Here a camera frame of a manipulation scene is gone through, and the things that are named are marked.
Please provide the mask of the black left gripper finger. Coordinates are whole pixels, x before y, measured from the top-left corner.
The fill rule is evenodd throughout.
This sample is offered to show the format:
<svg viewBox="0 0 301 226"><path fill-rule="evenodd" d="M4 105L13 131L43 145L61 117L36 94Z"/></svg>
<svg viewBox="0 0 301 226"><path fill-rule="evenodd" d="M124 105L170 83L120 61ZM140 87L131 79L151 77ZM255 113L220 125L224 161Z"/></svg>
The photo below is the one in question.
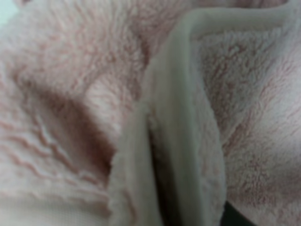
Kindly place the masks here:
<svg viewBox="0 0 301 226"><path fill-rule="evenodd" d="M255 224L226 201L220 226L255 226Z"/></svg>

